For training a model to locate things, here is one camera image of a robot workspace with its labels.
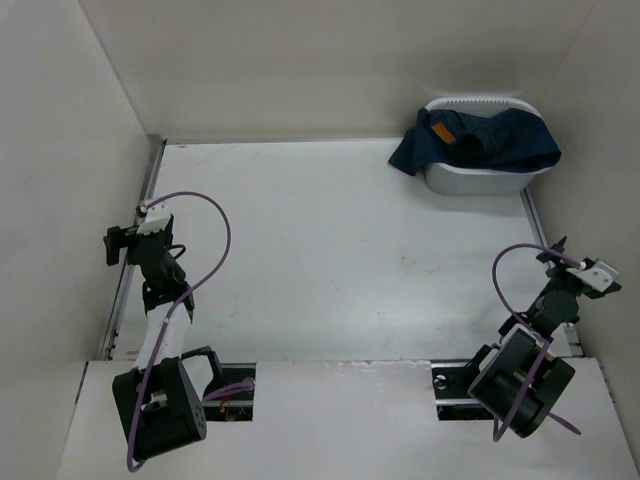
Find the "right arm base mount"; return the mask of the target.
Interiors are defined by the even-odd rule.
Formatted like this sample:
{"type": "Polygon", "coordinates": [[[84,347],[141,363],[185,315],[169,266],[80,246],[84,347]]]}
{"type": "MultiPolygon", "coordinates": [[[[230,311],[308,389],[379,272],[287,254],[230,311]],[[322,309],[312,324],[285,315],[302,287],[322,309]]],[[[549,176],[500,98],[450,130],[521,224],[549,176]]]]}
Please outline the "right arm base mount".
{"type": "Polygon", "coordinates": [[[440,421],[490,421],[493,415],[467,392],[479,375],[470,361],[431,363],[436,415],[440,421]]]}

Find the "dark blue denim trousers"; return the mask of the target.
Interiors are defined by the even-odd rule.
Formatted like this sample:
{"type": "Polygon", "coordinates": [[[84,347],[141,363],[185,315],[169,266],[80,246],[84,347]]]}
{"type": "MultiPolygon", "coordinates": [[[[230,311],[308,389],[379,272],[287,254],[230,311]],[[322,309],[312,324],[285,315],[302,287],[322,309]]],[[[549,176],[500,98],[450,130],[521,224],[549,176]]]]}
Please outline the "dark blue denim trousers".
{"type": "Polygon", "coordinates": [[[519,109],[481,117],[448,109],[421,109],[389,159],[414,176],[432,164],[461,169],[531,173],[551,168],[561,150],[544,121],[519,109]]]}

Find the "white plastic laundry basket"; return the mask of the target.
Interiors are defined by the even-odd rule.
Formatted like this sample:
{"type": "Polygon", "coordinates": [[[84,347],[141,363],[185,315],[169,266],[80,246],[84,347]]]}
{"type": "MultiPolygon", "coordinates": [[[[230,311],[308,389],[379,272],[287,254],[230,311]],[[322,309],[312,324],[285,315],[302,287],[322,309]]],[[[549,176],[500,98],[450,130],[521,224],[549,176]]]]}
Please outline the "white plastic laundry basket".
{"type": "MultiPolygon", "coordinates": [[[[429,102],[427,110],[449,109],[480,117],[491,117],[508,109],[518,109],[538,117],[540,112],[524,100],[505,96],[449,96],[429,102]]],[[[486,169],[461,169],[447,164],[429,165],[424,170],[427,186],[446,196],[505,196],[519,194],[543,168],[529,173],[486,169]]]]}

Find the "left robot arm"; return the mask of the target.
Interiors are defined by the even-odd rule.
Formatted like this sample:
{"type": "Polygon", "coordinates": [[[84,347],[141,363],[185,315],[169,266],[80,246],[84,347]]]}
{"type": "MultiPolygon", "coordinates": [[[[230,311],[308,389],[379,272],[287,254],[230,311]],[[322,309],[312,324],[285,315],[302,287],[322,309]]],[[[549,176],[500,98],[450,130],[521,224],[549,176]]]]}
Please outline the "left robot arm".
{"type": "Polygon", "coordinates": [[[218,357],[208,346],[185,351],[195,312],[193,289],[172,255],[174,217],[145,216],[137,226],[107,229],[106,263],[124,259],[140,269],[147,332],[134,366],[116,376],[112,392],[134,470],[159,455],[205,438],[202,399],[224,387],[218,357]]]}

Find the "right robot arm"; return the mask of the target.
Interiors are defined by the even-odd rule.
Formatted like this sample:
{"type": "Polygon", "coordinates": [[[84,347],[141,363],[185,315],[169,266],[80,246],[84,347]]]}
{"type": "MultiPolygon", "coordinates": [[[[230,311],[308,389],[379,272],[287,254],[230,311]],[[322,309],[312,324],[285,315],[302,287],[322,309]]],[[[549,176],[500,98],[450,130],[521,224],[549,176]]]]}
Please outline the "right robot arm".
{"type": "Polygon", "coordinates": [[[550,351],[554,332],[580,321],[579,298],[604,298],[622,289],[618,271],[609,264],[565,253],[566,237],[551,246],[519,243],[506,247],[494,259],[491,280],[498,299],[509,313],[499,328],[500,342],[485,345],[464,370],[469,397],[493,416],[492,438],[499,441],[511,430],[521,438],[532,435],[551,419],[572,433],[581,431],[553,408],[575,375],[575,369],[550,351]],[[518,311],[506,299],[498,281],[498,266],[507,254],[536,250],[536,260],[548,263],[547,283],[531,305],[518,311]]]}

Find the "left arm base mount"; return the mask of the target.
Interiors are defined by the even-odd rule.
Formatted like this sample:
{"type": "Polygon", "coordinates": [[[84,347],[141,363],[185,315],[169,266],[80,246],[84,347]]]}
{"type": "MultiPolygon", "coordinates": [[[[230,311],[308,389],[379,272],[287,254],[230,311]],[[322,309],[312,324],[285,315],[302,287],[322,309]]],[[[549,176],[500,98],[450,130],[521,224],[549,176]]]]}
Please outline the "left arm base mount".
{"type": "MultiPolygon", "coordinates": [[[[206,388],[205,394],[235,383],[246,378],[256,381],[257,365],[255,363],[223,364],[222,376],[215,378],[206,388]]],[[[253,419],[254,390],[237,391],[230,395],[203,400],[206,420],[208,422],[246,422],[253,419]]]]}

